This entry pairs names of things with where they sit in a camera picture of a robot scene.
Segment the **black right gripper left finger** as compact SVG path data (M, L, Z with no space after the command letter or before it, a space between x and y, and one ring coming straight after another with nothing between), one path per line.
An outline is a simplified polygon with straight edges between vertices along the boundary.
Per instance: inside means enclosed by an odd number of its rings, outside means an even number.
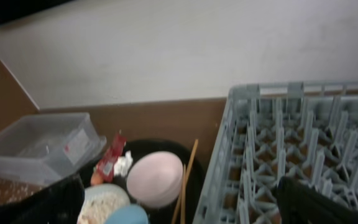
M0 224L76 223L85 201L79 174L70 175L20 202L0 206Z

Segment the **blue cup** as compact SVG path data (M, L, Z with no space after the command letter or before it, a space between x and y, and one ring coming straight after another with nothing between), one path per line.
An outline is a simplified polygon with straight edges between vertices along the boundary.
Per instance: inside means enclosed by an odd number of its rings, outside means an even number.
M116 210L104 224L149 224L149 218L142 207L131 204Z

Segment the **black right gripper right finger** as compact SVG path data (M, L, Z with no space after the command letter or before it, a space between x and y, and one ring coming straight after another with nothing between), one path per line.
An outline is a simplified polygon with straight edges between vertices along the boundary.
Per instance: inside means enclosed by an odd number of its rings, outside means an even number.
M358 224L356 211L290 177L280 179L276 199L283 224Z

